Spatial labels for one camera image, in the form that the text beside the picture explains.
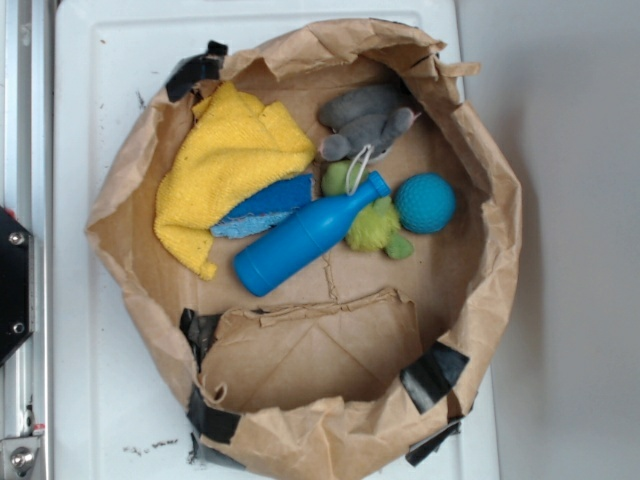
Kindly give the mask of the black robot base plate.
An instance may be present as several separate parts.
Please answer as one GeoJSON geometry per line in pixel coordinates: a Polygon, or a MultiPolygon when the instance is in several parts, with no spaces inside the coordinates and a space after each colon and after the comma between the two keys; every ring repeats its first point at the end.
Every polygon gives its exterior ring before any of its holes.
{"type": "Polygon", "coordinates": [[[34,331],[34,238],[1,207],[1,366],[34,331]]]}

